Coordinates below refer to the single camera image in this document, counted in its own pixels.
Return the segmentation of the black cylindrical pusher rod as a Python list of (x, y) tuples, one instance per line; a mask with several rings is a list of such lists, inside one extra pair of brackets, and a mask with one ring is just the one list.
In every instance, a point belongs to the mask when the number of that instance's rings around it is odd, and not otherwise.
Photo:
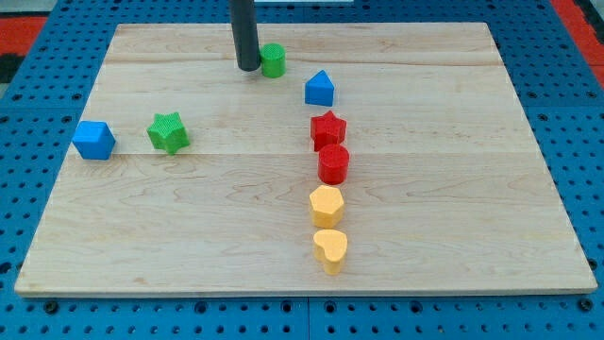
[(238, 67), (246, 72), (260, 67), (260, 46), (253, 0), (229, 0), (230, 21)]

